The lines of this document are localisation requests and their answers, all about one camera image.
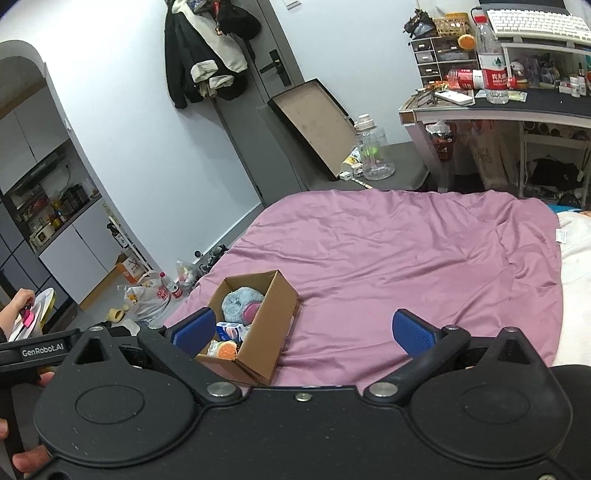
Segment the cardboard box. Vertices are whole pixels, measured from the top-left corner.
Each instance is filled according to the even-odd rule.
[[[271,383],[279,355],[298,309],[298,294],[278,270],[226,277],[207,304],[224,322],[222,301],[231,291],[250,287],[265,295],[235,360],[207,356],[207,345],[195,358],[228,380],[249,385]]]
[[[147,270],[135,258],[129,258],[125,254],[117,257],[115,268],[121,273],[129,283],[137,283]]]

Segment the orange sponge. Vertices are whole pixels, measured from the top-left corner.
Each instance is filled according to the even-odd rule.
[[[222,342],[217,347],[217,357],[218,358],[225,358],[226,360],[234,360],[236,359],[236,355],[238,354],[238,346],[236,342],[229,340],[228,342]]]

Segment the black bag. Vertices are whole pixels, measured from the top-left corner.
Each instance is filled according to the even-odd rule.
[[[232,5],[230,0],[219,0],[215,20],[224,34],[233,33],[244,41],[252,40],[261,31],[261,23],[243,8]]]

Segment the gray door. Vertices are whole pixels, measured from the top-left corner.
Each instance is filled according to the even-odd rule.
[[[301,85],[304,79],[268,0],[260,3],[233,0],[232,3],[257,17],[262,30],[251,41],[255,60],[242,40],[235,37],[249,65],[246,92],[229,102],[216,99],[214,104],[261,202],[269,206],[305,187],[257,109],[266,105],[270,97]]]

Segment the light switch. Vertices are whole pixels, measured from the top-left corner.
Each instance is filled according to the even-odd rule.
[[[283,0],[283,3],[285,3],[285,6],[288,10],[291,10],[292,8],[297,7],[298,5],[301,5],[300,0]]]

